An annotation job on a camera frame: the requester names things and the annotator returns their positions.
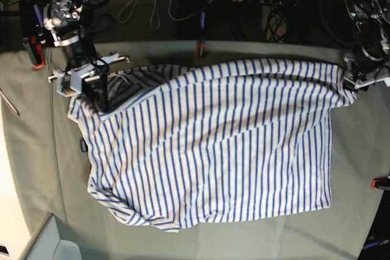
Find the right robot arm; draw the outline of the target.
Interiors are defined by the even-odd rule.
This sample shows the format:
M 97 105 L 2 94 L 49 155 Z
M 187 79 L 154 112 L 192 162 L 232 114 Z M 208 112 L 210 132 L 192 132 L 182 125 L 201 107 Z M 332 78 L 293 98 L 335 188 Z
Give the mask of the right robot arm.
M 113 109 L 108 97 L 110 65 L 128 60 L 117 52 L 101 56 L 95 49 L 90 31 L 93 11 L 108 2 L 53 0 L 43 10 L 44 27 L 65 58 L 65 67 L 54 69 L 48 80 L 57 82 L 60 95 L 85 96 L 103 113 Z

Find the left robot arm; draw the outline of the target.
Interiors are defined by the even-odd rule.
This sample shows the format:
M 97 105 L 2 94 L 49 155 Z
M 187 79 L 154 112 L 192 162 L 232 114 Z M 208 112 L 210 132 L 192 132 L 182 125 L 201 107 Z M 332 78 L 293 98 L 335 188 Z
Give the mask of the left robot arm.
M 379 82 L 389 86 L 389 20 L 379 0 L 344 0 L 349 18 L 359 35 L 344 57 L 347 65 L 344 84 L 352 91 L 366 90 Z

